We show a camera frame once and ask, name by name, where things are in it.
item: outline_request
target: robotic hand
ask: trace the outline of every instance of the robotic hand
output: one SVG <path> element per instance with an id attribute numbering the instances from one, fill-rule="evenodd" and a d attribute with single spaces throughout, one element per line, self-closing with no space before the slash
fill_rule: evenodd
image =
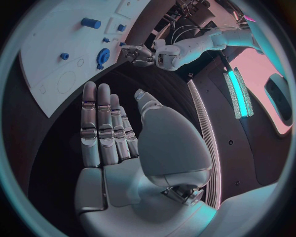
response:
<path id="1" fill-rule="evenodd" d="M 98 140 L 102 159 L 100 159 Z M 119 105 L 116 94 L 110 93 L 107 84 L 87 82 L 83 89 L 81 112 L 81 145 L 85 167 L 116 164 L 138 156 L 138 140 L 128 121 L 125 110 Z"/>
<path id="2" fill-rule="evenodd" d="M 140 46 L 124 45 L 122 52 L 128 61 L 137 67 L 156 64 L 167 71 L 175 71 L 184 64 L 190 63 L 207 50 L 222 50 L 226 46 L 248 46 L 263 54 L 251 30 L 210 30 L 203 36 L 184 39 L 173 45 L 165 45 L 164 39 L 153 42 L 152 53 L 149 49 Z"/>

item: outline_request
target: white light strip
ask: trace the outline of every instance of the white light strip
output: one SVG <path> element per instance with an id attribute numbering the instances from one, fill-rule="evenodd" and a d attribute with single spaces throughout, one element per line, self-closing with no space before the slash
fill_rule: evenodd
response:
<path id="1" fill-rule="evenodd" d="M 221 203 L 221 168 L 215 134 L 207 110 L 192 80 L 188 82 L 188 87 L 196 108 L 203 139 L 210 151 L 212 159 L 212 174 L 207 184 L 206 204 L 218 210 Z"/>

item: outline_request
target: robotic arm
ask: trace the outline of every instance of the robotic arm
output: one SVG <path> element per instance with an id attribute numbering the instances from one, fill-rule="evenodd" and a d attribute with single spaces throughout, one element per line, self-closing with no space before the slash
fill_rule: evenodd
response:
<path id="1" fill-rule="evenodd" d="M 156 50 L 140 46 L 124 45 L 122 52 L 128 61 L 137 67 L 156 64 L 167 71 L 175 71 L 184 64 L 191 63 L 207 50 L 222 50 L 226 46 L 248 46 L 263 54 L 251 30 L 210 30 L 203 36 L 181 40 L 173 45 L 165 45 L 164 39 L 153 42 Z"/>

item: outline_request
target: blue gear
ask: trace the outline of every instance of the blue gear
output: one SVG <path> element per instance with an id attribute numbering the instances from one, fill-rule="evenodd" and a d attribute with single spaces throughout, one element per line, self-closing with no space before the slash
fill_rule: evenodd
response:
<path id="1" fill-rule="evenodd" d="M 97 69 L 103 69 L 104 67 L 102 66 L 105 62 L 107 62 L 110 58 L 110 50 L 107 49 L 107 48 L 103 48 L 98 56 L 97 56 L 97 63 L 98 63 L 98 66 L 97 66 Z"/>

